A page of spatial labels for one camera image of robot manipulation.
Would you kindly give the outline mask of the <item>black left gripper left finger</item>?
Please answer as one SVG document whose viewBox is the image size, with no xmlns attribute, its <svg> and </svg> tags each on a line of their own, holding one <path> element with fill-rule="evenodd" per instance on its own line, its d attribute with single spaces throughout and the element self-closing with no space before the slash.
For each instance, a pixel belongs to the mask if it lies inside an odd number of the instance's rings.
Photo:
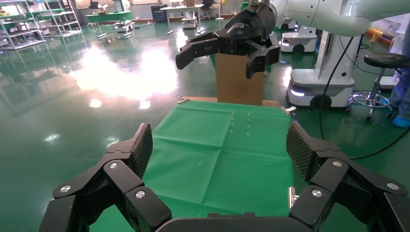
<svg viewBox="0 0 410 232">
<path fill-rule="evenodd" d="M 170 221 L 170 208 L 143 181 L 152 150 L 152 129 L 143 123 L 97 164 L 54 189 L 39 231 L 88 232 L 111 206 L 136 232 L 154 232 Z"/>
</svg>

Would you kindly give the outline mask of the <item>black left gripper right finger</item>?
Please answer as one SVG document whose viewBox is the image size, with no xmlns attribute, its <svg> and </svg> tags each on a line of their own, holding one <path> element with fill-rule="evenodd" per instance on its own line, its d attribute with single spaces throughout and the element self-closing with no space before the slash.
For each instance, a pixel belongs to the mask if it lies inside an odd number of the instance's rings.
<svg viewBox="0 0 410 232">
<path fill-rule="evenodd" d="M 407 232 L 410 199 L 400 183 L 350 159 L 335 143 L 310 136 L 294 121 L 286 151 L 307 186 L 289 196 L 290 216 L 317 232 L 335 204 L 346 207 L 369 232 Z"/>
</svg>

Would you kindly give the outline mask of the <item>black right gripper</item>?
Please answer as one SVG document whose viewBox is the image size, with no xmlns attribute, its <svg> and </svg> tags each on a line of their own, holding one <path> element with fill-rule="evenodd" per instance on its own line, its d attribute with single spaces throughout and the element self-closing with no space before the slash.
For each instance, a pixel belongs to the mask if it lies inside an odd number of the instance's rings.
<svg viewBox="0 0 410 232">
<path fill-rule="evenodd" d="M 272 33 L 278 14 L 274 5 L 268 2 L 250 4 L 232 17 L 218 31 L 206 32 L 186 40 L 175 57 L 179 70 L 188 66 L 195 58 L 216 53 L 247 55 L 246 78 L 264 72 L 279 62 L 280 44 Z"/>
</svg>

